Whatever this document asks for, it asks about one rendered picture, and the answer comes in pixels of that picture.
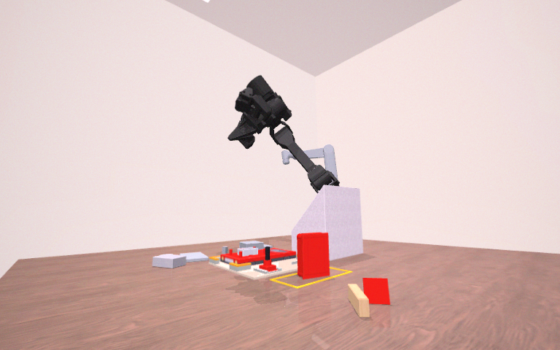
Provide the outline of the beige wooden block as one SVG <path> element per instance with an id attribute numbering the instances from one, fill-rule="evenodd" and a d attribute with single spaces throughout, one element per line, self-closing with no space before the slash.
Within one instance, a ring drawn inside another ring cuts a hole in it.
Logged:
<path id="1" fill-rule="evenodd" d="M 370 317 L 369 298 L 356 284 L 348 284 L 348 298 L 359 317 Z"/>

